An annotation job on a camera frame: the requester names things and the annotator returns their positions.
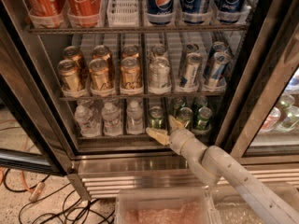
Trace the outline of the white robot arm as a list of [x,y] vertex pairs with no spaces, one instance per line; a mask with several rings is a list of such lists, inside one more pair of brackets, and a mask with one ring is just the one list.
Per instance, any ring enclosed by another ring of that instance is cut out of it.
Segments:
[[204,185],[215,186],[223,176],[266,224],[299,224],[299,213],[230,154],[217,146],[207,147],[173,116],[169,121],[170,134],[154,128],[147,128],[146,133],[184,157]]

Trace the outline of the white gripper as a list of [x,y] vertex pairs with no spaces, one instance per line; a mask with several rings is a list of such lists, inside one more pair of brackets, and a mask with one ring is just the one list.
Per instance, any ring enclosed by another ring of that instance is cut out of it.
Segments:
[[166,130],[147,128],[146,133],[163,146],[170,144],[170,148],[181,156],[191,156],[193,153],[201,152],[203,144],[195,138],[189,130],[183,129],[181,122],[172,115],[168,116],[170,124],[170,138]]

